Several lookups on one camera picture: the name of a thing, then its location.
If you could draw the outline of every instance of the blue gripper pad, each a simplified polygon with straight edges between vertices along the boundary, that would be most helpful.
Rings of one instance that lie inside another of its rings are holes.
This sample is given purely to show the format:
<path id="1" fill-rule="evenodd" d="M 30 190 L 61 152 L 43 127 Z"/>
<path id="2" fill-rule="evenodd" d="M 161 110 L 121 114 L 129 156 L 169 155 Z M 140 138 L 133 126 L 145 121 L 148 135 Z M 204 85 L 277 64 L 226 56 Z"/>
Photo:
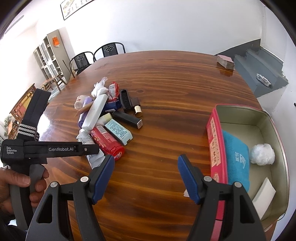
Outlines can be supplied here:
<path id="1" fill-rule="evenodd" d="M 94 183 L 90 182 L 90 186 L 93 186 L 93 196 L 91 198 L 93 204 L 96 204 L 103 198 L 114 166 L 114 157 L 108 155 L 99 167 L 94 168 L 94 170 L 97 169 L 96 174 L 91 178 L 91 180 L 94 180 Z"/>
<path id="2" fill-rule="evenodd" d="M 198 194 L 198 185 L 193 176 L 193 166 L 190 164 L 189 160 L 185 155 L 180 155 L 178 157 L 178 169 L 189 194 L 191 200 L 196 204 L 200 202 L 200 196 Z"/>

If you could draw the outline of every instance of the plastic bag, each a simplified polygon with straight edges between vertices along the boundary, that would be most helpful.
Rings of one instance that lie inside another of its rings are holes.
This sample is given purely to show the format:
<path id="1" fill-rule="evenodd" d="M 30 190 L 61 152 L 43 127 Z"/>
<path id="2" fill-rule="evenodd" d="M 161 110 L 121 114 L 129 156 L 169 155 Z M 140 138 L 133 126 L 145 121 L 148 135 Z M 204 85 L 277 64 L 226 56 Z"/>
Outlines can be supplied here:
<path id="1" fill-rule="evenodd" d="M 102 80 L 94 85 L 94 90 L 91 92 L 92 97 L 97 97 L 102 94 L 107 94 L 109 91 L 104 87 L 105 82 L 108 80 L 107 77 L 102 78 Z"/>
<path id="2" fill-rule="evenodd" d="M 259 166 L 269 165 L 274 163 L 275 154 L 271 145 L 265 143 L 257 144 L 252 147 L 249 153 L 251 163 Z"/>

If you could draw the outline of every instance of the blue package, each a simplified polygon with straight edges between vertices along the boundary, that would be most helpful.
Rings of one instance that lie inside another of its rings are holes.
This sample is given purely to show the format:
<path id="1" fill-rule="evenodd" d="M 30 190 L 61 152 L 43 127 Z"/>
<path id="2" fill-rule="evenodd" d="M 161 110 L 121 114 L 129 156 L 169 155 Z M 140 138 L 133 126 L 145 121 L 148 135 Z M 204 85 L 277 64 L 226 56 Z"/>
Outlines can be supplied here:
<path id="1" fill-rule="evenodd" d="M 107 102 L 103 107 L 101 115 L 105 115 L 109 112 L 114 112 L 116 110 L 119 110 L 120 108 L 121 108 L 120 100 Z"/>
<path id="2" fill-rule="evenodd" d="M 240 182 L 246 191 L 250 188 L 249 148 L 240 139 L 223 131 L 227 159 L 228 184 Z"/>

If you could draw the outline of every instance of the blue towel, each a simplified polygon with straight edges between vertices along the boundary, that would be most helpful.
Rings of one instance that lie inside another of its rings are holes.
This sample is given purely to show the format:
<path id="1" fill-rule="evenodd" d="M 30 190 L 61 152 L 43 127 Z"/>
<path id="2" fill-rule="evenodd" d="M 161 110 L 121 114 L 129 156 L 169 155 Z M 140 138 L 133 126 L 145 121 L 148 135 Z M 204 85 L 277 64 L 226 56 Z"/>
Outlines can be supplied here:
<path id="1" fill-rule="evenodd" d="M 250 188 L 250 160 L 249 148 L 240 139 L 234 137 L 226 131 L 223 131 L 226 159 L 228 184 L 239 181 L 246 191 Z"/>

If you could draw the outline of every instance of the red can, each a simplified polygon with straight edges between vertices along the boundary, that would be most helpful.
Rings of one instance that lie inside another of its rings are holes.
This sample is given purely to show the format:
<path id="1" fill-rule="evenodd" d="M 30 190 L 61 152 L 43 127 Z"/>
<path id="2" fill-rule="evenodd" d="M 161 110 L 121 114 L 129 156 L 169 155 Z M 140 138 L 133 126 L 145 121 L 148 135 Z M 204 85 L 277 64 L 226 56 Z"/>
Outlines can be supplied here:
<path id="1" fill-rule="evenodd" d="M 91 131 L 91 137 L 105 155 L 114 156 L 116 161 L 124 154 L 124 147 L 103 126 L 95 126 Z"/>

